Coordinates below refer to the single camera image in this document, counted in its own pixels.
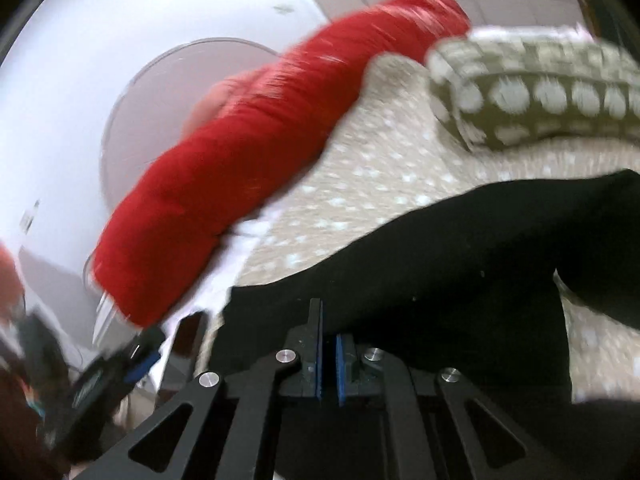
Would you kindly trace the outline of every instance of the red towel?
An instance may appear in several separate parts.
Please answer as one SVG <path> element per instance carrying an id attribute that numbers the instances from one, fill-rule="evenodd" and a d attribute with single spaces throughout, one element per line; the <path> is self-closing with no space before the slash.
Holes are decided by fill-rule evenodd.
<path id="1" fill-rule="evenodd" d="M 102 233 L 97 281 L 133 323 L 161 319 L 220 234 L 319 155 L 372 57 L 395 52 L 423 62 L 437 40 L 468 29 L 454 0 L 387 0 L 284 53 L 249 92 L 148 168 Z"/>

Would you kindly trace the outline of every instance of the black cloth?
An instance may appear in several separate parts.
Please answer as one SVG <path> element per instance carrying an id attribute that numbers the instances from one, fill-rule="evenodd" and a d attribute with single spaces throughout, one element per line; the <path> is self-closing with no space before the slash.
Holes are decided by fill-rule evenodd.
<path id="1" fill-rule="evenodd" d="M 281 348 L 287 330 L 306 321 L 309 300 L 321 298 L 325 333 L 351 332 L 423 370 L 454 366 L 494 393 L 540 394 L 553 406 L 547 412 L 558 409 L 582 422 L 564 440 L 549 428 L 534 433 L 577 466 L 604 463 L 611 457 L 590 456 L 603 447 L 589 432 L 609 435 L 603 425 L 629 410 L 616 404 L 594 408 L 591 418 L 573 415 L 582 408 L 570 405 L 555 269 L 597 310 L 640 328 L 638 174 L 489 184 L 409 212 L 288 278 L 236 287 L 210 369 L 233 373 Z M 505 404 L 516 420 L 535 426 L 540 406 Z M 618 409 L 616 418 L 611 410 Z M 627 425 L 635 439 L 636 412 Z M 567 441 L 575 452 L 563 448 Z M 615 460 L 607 472 L 624 465 Z"/>

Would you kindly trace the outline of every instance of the beige polka dot fabric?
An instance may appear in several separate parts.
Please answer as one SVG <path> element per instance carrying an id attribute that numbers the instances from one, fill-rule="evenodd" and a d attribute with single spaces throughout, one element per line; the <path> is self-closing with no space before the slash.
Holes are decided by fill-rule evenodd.
<path id="1" fill-rule="evenodd" d="M 556 275 L 569 341 L 572 400 L 640 400 L 640 332 L 586 306 Z"/>
<path id="2" fill-rule="evenodd" d="M 640 148 L 617 139 L 555 138 L 504 152 L 469 153 L 436 126 L 428 76 L 424 66 L 401 56 L 373 60 L 359 101 L 290 193 L 286 211 L 249 257 L 238 285 L 270 283 L 307 269 L 394 217 L 482 184 L 640 171 Z M 571 320 L 575 400 L 603 392 L 634 398 L 630 348 L 640 344 L 638 336 L 583 306 L 565 301 L 564 309 Z M 604 343 L 605 360 L 584 352 Z"/>

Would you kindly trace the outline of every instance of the patterned cushion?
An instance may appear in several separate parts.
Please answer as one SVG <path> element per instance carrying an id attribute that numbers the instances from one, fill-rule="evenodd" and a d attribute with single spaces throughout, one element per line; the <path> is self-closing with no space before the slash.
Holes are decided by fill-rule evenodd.
<path id="1" fill-rule="evenodd" d="M 319 162 L 289 193 L 286 210 L 246 261 L 236 285 L 276 282 L 401 214 L 490 182 L 587 178 L 621 168 L 640 173 L 640 146 L 603 137 L 555 137 L 514 150 L 469 153 L 452 136 L 436 133 L 429 76 L 425 67 L 401 56 L 372 60 L 360 99 L 338 124 Z M 607 389 L 617 395 L 622 390 L 617 383 L 612 388 L 609 377 L 623 374 L 628 380 L 623 384 L 631 384 L 629 374 L 640 370 L 640 338 L 629 358 L 626 341 L 632 329 L 578 305 L 570 310 L 565 298 L 563 303 L 575 319 L 567 323 L 575 400 Z M 611 324 L 605 327 L 603 320 Z M 594 330 L 612 365 L 601 372 L 590 368 L 598 351 Z M 209 343 L 214 333 L 212 328 Z M 586 344 L 591 354 L 584 352 Z M 635 387 L 640 400 L 640 376 Z"/>
<path id="2" fill-rule="evenodd" d="M 613 44 L 447 40 L 427 66 L 436 117 L 470 150 L 552 134 L 640 139 L 640 67 Z"/>

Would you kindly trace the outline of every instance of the white cloth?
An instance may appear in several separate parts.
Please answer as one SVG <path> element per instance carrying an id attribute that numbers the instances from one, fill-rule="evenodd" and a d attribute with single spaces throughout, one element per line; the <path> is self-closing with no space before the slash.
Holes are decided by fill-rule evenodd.
<path id="1" fill-rule="evenodd" d="M 200 279 L 162 322 L 166 341 L 160 349 L 160 360 L 149 372 L 156 391 L 160 387 L 180 320 L 200 311 L 206 311 L 212 318 L 222 312 L 229 300 L 229 290 L 238 280 L 247 258 L 284 210 L 287 194 L 288 190 L 274 196 L 255 216 L 242 219 L 229 229 Z"/>

